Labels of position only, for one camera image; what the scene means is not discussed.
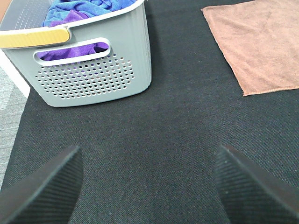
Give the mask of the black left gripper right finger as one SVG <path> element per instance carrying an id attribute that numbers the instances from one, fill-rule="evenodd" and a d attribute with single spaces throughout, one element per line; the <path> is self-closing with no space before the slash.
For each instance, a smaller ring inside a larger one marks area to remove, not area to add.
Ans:
<path id="1" fill-rule="evenodd" d="M 219 146 L 215 185 L 232 224 L 297 224 L 299 190 L 230 146 Z"/>

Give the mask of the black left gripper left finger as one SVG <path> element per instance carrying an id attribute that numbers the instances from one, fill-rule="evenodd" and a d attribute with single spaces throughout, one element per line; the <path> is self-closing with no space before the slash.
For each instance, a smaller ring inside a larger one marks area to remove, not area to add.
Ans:
<path id="1" fill-rule="evenodd" d="M 17 184 L 0 192 L 2 224 L 66 224 L 83 183 L 83 159 L 70 146 Z"/>

